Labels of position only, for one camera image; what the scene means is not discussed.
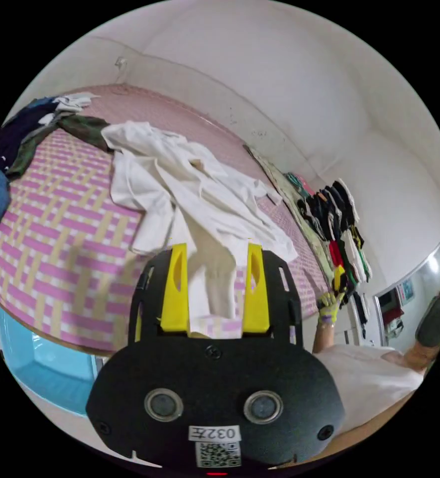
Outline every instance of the person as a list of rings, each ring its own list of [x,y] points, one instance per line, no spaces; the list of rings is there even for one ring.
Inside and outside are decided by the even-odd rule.
[[[341,300],[342,294],[320,297],[313,354],[335,381],[345,420],[329,445],[303,464],[343,451],[381,428],[421,385],[440,350],[440,292],[427,308],[417,327],[416,341],[405,354],[388,347],[335,345],[334,323]]]

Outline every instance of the white shirt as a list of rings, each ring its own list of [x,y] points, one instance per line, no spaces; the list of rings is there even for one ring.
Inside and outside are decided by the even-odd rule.
[[[290,262],[291,239],[256,203],[281,196],[270,186],[221,164],[203,145],[184,136],[127,121],[102,130],[115,149],[110,196],[145,212],[131,250],[153,255],[186,243],[192,332],[203,317],[235,320],[236,270],[246,267],[249,242]]]
[[[315,354],[332,375],[345,410],[338,433],[368,422],[415,391],[423,375],[383,358],[394,349],[334,345]]]

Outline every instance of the bed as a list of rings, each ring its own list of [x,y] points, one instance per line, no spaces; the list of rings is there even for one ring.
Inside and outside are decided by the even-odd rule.
[[[149,121],[269,182],[237,136],[184,104],[126,85],[79,91],[100,95],[83,115],[109,123]],[[11,205],[0,224],[0,307],[40,335],[98,355],[126,345],[130,300],[145,264],[129,250],[141,214],[112,202],[110,175],[111,155],[58,129],[38,146],[24,176],[11,184]],[[285,204],[263,198],[259,205],[298,252],[289,266],[307,318],[317,312],[316,296],[328,289],[324,275]],[[238,336],[244,289],[239,269],[236,319],[206,324],[207,335]]]

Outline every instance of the white t-shirt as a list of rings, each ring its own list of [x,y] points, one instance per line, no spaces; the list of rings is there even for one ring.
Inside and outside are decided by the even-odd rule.
[[[334,345],[315,354],[332,375],[345,410],[339,433],[368,422],[421,385],[424,376],[381,358],[394,349]]]

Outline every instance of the poster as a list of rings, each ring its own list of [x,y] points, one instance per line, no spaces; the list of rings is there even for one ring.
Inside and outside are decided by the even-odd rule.
[[[404,282],[398,285],[399,299],[401,305],[405,305],[414,299],[413,282],[411,279],[406,279]]]

